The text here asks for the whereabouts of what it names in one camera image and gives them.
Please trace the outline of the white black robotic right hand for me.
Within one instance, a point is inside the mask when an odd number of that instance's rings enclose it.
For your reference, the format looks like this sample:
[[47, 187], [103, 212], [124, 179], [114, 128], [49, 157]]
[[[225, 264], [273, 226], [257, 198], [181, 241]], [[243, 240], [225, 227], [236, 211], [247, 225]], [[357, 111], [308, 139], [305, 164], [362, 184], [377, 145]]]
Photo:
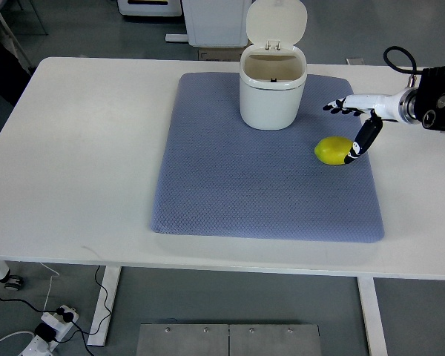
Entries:
[[341, 153], [342, 164], [349, 164], [365, 154], [380, 133], [384, 122], [411, 124], [415, 115], [409, 106], [413, 103], [416, 89], [403, 89], [394, 95], [352, 94], [323, 107], [332, 114], [353, 116], [367, 115], [349, 150]]

